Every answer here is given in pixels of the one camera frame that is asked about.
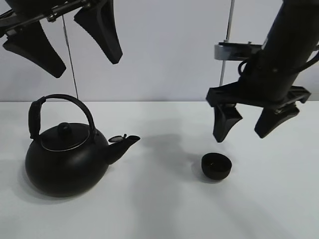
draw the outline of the white tabletop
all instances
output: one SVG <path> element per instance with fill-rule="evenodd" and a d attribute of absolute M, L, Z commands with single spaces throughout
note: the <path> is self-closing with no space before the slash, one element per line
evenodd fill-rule
<path fill-rule="evenodd" d="M 88 103 L 110 138 L 142 140 L 92 190 L 53 199 L 26 181 L 29 103 L 0 104 L 1 239 L 314 239 L 319 235 L 319 103 L 261 140 L 261 109 L 238 106 L 244 119 L 218 144 L 207 103 Z M 75 105 L 46 103 L 42 129 L 85 122 Z M 203 155 L 233 162 L 220 183 L 206 179 Z"/>

